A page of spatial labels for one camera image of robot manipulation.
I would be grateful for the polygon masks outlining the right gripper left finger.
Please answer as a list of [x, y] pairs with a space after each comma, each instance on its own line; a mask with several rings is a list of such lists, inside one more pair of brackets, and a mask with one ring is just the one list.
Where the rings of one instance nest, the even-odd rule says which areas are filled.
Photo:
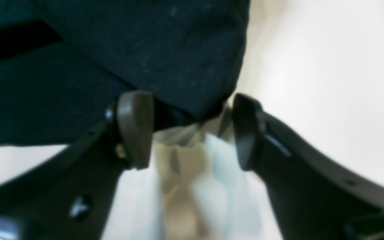
[[151, 93], [123, 93], [62, 152], [0, 184], [0, 240], [99, 240], [122, 173], [149, 166], [154, 114]]

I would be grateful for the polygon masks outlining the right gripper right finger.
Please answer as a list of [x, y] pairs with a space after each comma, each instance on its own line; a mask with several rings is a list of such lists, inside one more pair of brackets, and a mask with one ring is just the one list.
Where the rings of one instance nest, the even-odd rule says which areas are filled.
[[384, 240], [384, 187], [346, 169], [245, 94], [233, 101], [239, 165], [265, 182], [285, 240]]

